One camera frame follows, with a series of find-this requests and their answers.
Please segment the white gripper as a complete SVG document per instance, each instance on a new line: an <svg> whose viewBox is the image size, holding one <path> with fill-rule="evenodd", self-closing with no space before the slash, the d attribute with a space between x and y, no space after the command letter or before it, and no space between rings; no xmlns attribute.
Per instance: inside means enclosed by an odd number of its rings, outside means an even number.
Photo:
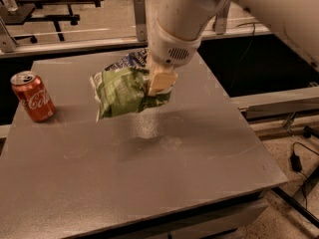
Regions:
<svg viewBox="0 0 319 239"><path fill-rule="evenodd" d="M154 97L157 93L170 88L177 80L173 67L157 66L158 64L180 67L189 63L199 47L200 39L186 41L168 33L156 21L151 31L146 68L150 72L148 95Z"/></svg>

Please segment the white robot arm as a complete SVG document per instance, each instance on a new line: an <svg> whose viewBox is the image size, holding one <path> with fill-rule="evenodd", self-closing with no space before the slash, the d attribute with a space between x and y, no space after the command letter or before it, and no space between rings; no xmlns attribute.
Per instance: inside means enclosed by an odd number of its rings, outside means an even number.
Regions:
<svg viewBox="0 0 319 239"><path fill-rule="evenodd" d="M149 95L172 87L207 23L228 2L246 9L312 67L319 65L319 0L160 0L149 36Z"/></svg>

